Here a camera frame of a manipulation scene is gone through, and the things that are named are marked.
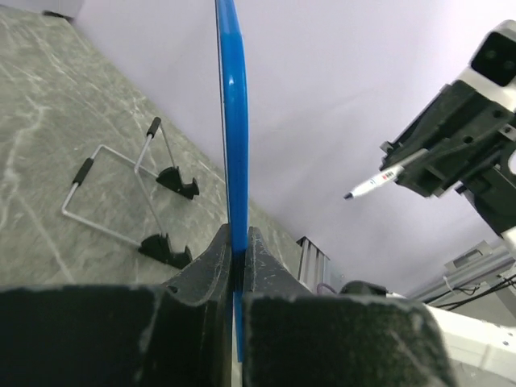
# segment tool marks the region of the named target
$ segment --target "marker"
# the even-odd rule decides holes
[[[374,175],[369,180],[364,181],[362,184],[358,184],[354,189],[352,189],[349,193],[344,195],[344,199],[350,200],[353,198],[358,198],[359,196],[363,196],[365,194],[368,194],[369,192],[375,190],[378,187],[382,187],[383,185],[397,180],[397,177],[402,174],[402,172],[405,170],[405,167],[413,162],[414,160],[418,159],[428,151],[426,149],[420,149],[416,153],[413,153],[412,155],[406,157],[399,163],[396,163],[392,167],[389,167],[387,169],[384,169],[377,175]]]

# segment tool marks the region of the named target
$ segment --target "black rubber handle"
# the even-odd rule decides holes
[[[161,118],[155,117],[152,120],[151,126],[148,128],[147,135],[151,135],[152,138],[156,135],[156,132],[158,131],[158,127],[160,127],[161,124]]]
[[[79,169],[79,172],[77,172],[77,175],[73,178],[73,184],[78,184],[81,186],[84,179],[86,179],[86,175],[88,175],[89,170],[94,164],[94,159],[91,157],[88,157],[86,160],[84,160],[84,163],[82,163],[81,168]]]

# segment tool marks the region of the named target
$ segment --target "metal bracket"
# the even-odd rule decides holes
[[[172,167],[164,169],[159,175],[149,171],[148,169],[142,167],[142,161],[144,159],[145,152],[147,151],[154,135],[157,130],[161,129],[164,137],[165,144],[169,151],[170,160],[172,161]],[[102,224],[94,223],[86,218],[81,217],[78,214],[74,214],[68,211],[67,207],[71,202],[73,195],[77,192],[77,189],[82,185],[88,172],[91,170],[91,167],[94,164],[95,158],[98,156],[100,151],[108,152],[112,156],[115,157],[116,160],[121,161],[123,164],[128,164],[133,168],[135,179],[138,183],[138,186],[145,197],[145,201],[147,202],[149,208],[151,209],[152,215],[160,228],[160,233],[151,235],[146,238],[143,242],[138,242],[132,238],[129,238],[125,235],[120,234],[117,231],[111,230],[108,227],[103,226]],[[139,153],[137,161],[133,161],[128,157],[124,156],[122,153],[115,151],[112,148],[107,147],[104,144],[100,144],[97,149],[95,149],[92,156],[87,158],[82,164],[81,168],[77,172],[77,175],[73,178],[72,188],[70,189],[66,199],[64,200],[63,206],[61,207],[61,213],[71,219],[76,220],[79,223],[82,223],[88,227],[91,227],[97,231],[100,231],[104,234],[107,234],[111,237],[119,239],[124,243],[129,243],[130,245],[136,247],[141,254],[145,256],[149,256],[154,260],[158,260],[164,264],[171,265],[175,268],[184,268],[187,264],[192,262],[192,254],[188,247],[185,247],[183,252],[174,252],[170,246],[170,238],[169,234],[165,230],[164,224],[160,220],[160,216],[154,205],[152,204],[151,198],[145,189],[144,182],[142,177],[140,176],[140,172],[146,173],[147,175],[153,177],[158,183],[162,184],[164,187],[173,190],[181,194],[182,196],[192,199],[194,195],[199,195],[199,188],[195,179],[193,179],[191,184],[183,184],[181,179],[181,174],[179,173],[179,168],[176,167],[172,155],[172,149],[170,148],[170,143],[167,140],[167,137],[164,133],[164,130],[161,126],[161,120],[158,117],[155,117],[152,121],[151,126],[148,129],[147,137],[145,143],[142,147],[141,152]]]

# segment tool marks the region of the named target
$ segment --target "blue object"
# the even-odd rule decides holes
[[[243,41],[233,0],[215,0],[218,67],[223,116],[227,216],[235,274],[234,306],[237,351],[243,354],[242,287],[249,228],[248,92]]]

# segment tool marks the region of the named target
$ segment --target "green marble surface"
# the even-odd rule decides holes
[[[177,272],[60,213],[83,160],[99,144],[134,160],[155,116],[201,195],[145,184],[173,245],[198,256],[227,221],[222,171],[64,20],[0,7],[0,285],[160,283]],[[159,135],[144,166],[169,166]],[[102,154],[69,209],[137,240],[158,231],[131,168]],[[300,247],[256,206],[250,214],[295,275]]]

